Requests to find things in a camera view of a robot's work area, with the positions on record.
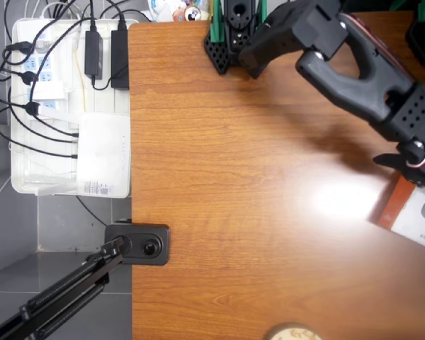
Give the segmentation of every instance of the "electrical outlet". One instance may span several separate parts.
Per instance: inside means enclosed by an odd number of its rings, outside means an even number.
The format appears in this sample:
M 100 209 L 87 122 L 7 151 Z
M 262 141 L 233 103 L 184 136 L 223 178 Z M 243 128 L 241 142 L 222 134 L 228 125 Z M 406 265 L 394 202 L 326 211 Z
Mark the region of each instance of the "electrical outlet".
M 25 67 L 26 71 L 36 70 L 36 59 L 33 57 L 29 58 L 23 66 Z
M 54 101 L 45 101 L 42 103 L 43 106 L 46 108 L 55 108 L 55 102 Z
M 44 57 L 41 57 L 38 59 L 40 65 L 43 63 Z M 44 66 L 42 67 L 42 69 L 49 69 L 50 68 L 50 57 L 48 57 L 48 59 L 45 61 Z
M 52 72 L 41 72 L 40 80 L 41 81 L 52 81 Z

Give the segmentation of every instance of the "round object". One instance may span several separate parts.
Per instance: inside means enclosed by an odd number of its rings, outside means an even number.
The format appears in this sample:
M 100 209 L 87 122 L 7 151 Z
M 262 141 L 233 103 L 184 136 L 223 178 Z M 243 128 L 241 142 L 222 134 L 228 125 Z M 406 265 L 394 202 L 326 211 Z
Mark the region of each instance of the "round object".
M 121 239 L 123 240 L 123 244 L 120 247 L 120 251 L 121 251 L 121 254 L 124 256 L 131 251 L 132 241 L 130 240 L 129 237 L 124 236 L 124 235 L 120 235 L 118 237 L 121 237 Z
M 186 21 L 201 20 L 201 11 L 197 6 L 189 6 L 184 10 L 184 18 Z
M 278 331 L 269 340 L 322 340 L 313 331 L 299 326 L 288 327 Z
M 184 8 L 177 9 L 173 12 L 173 21 L 181 22 L 184 21 Z
M 161 252 L 161 243 L 156 239 L 147 239 L 142 244 L 142 251 L 148 257 L 155 257 Z

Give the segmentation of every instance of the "gray floor tile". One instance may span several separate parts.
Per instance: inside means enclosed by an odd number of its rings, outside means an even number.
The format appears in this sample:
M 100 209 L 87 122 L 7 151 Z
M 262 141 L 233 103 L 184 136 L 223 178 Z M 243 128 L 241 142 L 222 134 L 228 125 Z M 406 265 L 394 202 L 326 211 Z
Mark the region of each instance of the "gray floor tile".
M 33 296 L 32 293 L 0 293 L 0 324 L 15 315 Z
M 9 176 L 9 158 L 4 143 L 0 146 L 0 186 Z M 35 252 L 37 218 L 36 197 L 17 193 L 11 183 L 6 184 L 0 194 L 0 269 Z
M 39 292 L 38 257 L 29 255 L 0 270 L 0 292 Z
M 120 265 L 110 272 L 106 293 L 132 293 L 132 266 Z
M 60 327 L 50 340 L 131 340 L 131 294 L 101 294 Z
M 82 197 L 104 223 L 111 223 L 110 198 Z M 38 199 L 38 248 L 41 251 L 95 251 L 104 243 L 105 227 L 74 196 Z
M 74 269 L 80 267 L 89 252 L 40 252 L 38 256 L 38 273 L 40 289 L 44 290 L 64 278 Z
M 112 199 L 112 221 L 132 218 L 131 198 Z
M 88 252 L 69 253 L 38 253 L 38 270 L 40 289 L 44 290 L 57 282 L 74 269 L 80 267 Z M 118 266 L 110 272 L 110 283 L 106 285 L 105 293 L 131 293 L 131 266 Z
M 0 293 L 0 324 L 31 299 L 30 293 Z M 60 327 L 51 340 L 131 340 L 131 294 L 101 294 Z

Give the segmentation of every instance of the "black power adapter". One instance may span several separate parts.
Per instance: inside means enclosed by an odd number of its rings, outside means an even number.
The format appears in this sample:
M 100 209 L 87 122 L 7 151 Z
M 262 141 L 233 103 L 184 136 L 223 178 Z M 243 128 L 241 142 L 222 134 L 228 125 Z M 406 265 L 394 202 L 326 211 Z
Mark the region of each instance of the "black power adapter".
M 112 31 L 112 41 L 110 51 L 112 53 L 111 62 L 111 83 L 113 89 L 129 89 L 129 59 L 128 59 L 128 29 L 126 23 L 120 21 L 118 30 Z
M 96 26 L 91 25 L 90 30 L 85 32 L 85 75 L 93 81 L 101 80 L 102 63 L 102 37 L 96 30 Z

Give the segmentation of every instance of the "black clamp arm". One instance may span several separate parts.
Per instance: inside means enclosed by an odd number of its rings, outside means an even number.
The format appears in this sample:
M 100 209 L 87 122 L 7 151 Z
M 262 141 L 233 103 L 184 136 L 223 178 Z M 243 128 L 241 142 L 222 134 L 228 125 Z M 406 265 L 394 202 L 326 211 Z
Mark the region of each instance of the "black clamp arm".
M 121 238 L 104 244 L 75 271 L 51 285 L 0 324 L 0 340 L 44 340 L 101 294 L 109 282 L 108 273 L 129 251 Z
M 425 85 L 416 82 L 387 47 L 339 0 L 287 2 L 272 12 L 248 41 L 239 61 L 249 71 L 289 52 L 303 50 L 296 70 L 334 105 L 369 122 L 398 155 L 375 162 L 425 186 Z M 328 64 L 346 43 L 359 68 L 353 78 Z

